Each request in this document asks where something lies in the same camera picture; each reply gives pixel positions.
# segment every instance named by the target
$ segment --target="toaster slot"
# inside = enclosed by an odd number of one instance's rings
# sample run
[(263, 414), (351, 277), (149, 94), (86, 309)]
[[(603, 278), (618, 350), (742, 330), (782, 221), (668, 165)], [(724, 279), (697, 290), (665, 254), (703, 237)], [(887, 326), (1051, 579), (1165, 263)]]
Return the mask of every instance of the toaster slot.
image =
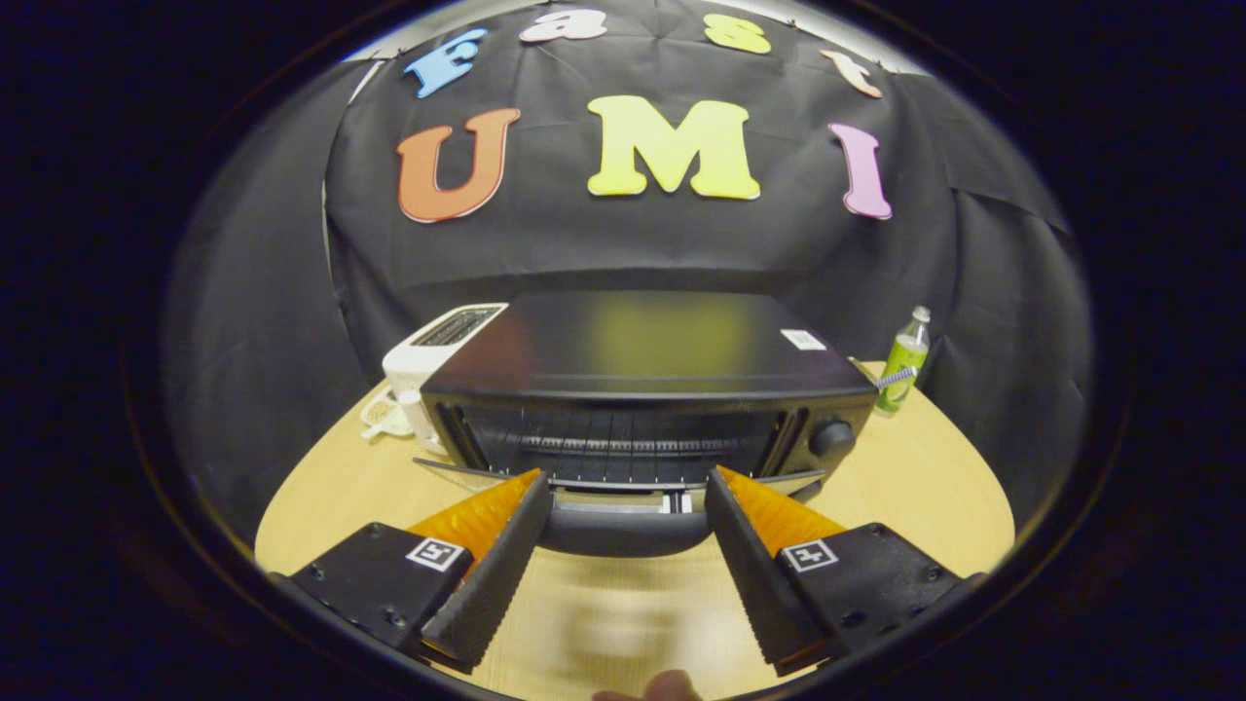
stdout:
[(487, 321), (490, 316), (496, 314), (497, 310), (497, 308), (493, 308), (465, 309), (459, 311), (437, 324), (435, 327), (430, 329), (429, 332), (425, 332), (420, 337), (412, 340), (411, 345), (454, 345), (464, 337), (467, 337), (467, 335)]

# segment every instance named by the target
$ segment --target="hand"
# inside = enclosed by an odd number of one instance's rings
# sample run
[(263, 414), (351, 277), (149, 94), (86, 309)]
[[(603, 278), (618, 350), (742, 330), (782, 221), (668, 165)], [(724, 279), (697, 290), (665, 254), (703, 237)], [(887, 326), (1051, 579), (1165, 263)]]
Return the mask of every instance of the hand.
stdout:
[(684, 670), (658, 672), (644, 686), (644, 696), (637, 699), (618, 691), (598, 691), (593, 701), (701, 701), (693, 691), (693, 680)]

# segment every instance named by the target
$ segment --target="letter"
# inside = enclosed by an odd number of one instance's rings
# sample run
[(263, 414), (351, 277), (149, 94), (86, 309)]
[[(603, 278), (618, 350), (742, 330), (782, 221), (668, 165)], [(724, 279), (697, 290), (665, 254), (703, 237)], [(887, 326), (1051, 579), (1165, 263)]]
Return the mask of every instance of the letter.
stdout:
[(415, 96), (422, 100), (444, 87), (447, 82), (457, 80), (470, 71), (472, 64), (456, 64), (455, 61), (467, 61), (476, 56), (480, 51), (480, 47), (476, 46), (476, 40), (486, 34), (488, 34), (488, 30), (473, 29), (467, 34), (456, 36), (445, 46), (440, 46), (420, 56), (415, 61), (411, 61), (407, 67), (402, 68), (404, 73), (414, 72), (420, 78), (421, 87)]
[(502, 183), (506, 163), (507, 126), (520, 118), (515, 108), (492, 110), (467, 120), (476, 133), (476, 156), (471, 178), (462, 187), (437, 187), (437, 153), (454, 129), (436, 126), (402, 139), (397, 153), (402, 163), (397, 176), (397, 203), (402, 213), (421, 223), (470, 214), (488, 202)]
[(688, 110), (678, 129), (648, 100), (633, 95), (598, 97), (588, 111), (602, 117), (602, 169), (588, 178), (593, 194), (644, 192), (648, 179), (635, 171), (635, 153), (667, 192), (679, 187), (693, 156), (700, 153), (700, 169), (692, 178), (698, 194), (734, 199), (761, 194), (744, 152), (749, 112), (739, 105), (703, 100)]
[(849, 192), (844, 195), (844, 205), (854, 214), (890, 219), (891, 204), (882, 195), (882, 177), (873, 153), (878, 139), (847, 125), (827, 126), (844, 143), (844, 157), (849, 163)]
[(840, 54), (839, 51), (819, 51), (822, 56), (835, 61), (835, 67), (840, 70), (840, 75), (844, 80), (849, 81), (849, 85), (857, 88), (861, 93), (868, 95), (870, 97), (882, 97), (882, 91), (877, 87), (870, 85), (865, 76), (870, 75), (870, 71), (858, 66), (846, 54)]
[(769, 54), (770, 42), (765, 31), (749, 20), (726, 15), (705, 15), (705, 36), (719, 46), (739, 49), (753, 54)]
[(520, 41), (536, 44), (551, 39), (593, 39), (606, 34), (606, 12), (601, 10), (567, 10), (537, 17), (536, 24), (523, 30)]

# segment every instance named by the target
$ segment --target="black backdrop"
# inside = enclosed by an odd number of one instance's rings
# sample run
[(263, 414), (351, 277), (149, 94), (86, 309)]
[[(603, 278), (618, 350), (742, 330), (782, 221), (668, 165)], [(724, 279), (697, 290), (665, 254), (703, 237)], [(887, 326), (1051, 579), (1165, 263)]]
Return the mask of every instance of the black backdrop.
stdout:
[[(938, 80), (766, 17), (694, 0), (574, 6), (604, 10), (608, 32), (523, 45), (549, 9), (508, 12), (385, 61), (349, 106), (371, 62), (335, 67), (259, 125), (206, 193), (168, 294), (166, 401), (184, 464), (240, 537), (383, 379), (397, 340), (451, 306), (552, 288), (766, 293), (867, 360), (926, 304), (936, 344), (922, 387), (996, 471), (1020, 528), (1077, 452), (1091, 362), (1070, 227), (1023, 154)], [(755, 21), (770, 54), (710, 42), (708, 12)], [(476, 26), (490, 34), (472, 70), (416, 100), (404, 68)], [(870, 66), (883, 98), (860, 95), (820, 49)], [(602, 125), (586, 106), (607, 95), (643, 96), (673, 125), (700, 100), (745, 107), (761, 197), (700, 197), (687, 177), (672, 193), (589, 194)], [(493, 198), (462, 218), (407, 218), (397, 143), (451, 125), (437, 177), (454, 187), (471, 174), (464, 122), (500, 107), (522, 117)], [(878, 138), (892, 218), (842, 204), (830, 122)]]

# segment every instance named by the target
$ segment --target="wooden table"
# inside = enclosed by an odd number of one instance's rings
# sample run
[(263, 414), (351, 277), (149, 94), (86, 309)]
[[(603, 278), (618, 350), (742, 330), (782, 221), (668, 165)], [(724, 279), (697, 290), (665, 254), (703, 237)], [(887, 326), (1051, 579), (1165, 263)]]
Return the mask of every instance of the wooden table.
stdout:
[[(360, 411), (384, 387), (329, 430), (278, 491), (255, 539), (260, 567), (292, 574), (369, 522), (407, 528), (478, 488), (414, 464), (414, 456), (440, 459), (414, 438), (360, 438)], [(917, 391), (895, 417), (871, 417), (809, 506), (846, 528), (882, 522), (958, 575), (991, 570), (1013, 544), (1012, 512), (991, 468)], [(639, 695), (672, 667), (688, 670), (705, 699), (781, 681), (761, 659), (713, 537), (652, 559), (538, 548), (475, 672), (437, 666), (535, 700), (587, 700), (603, 689)]]

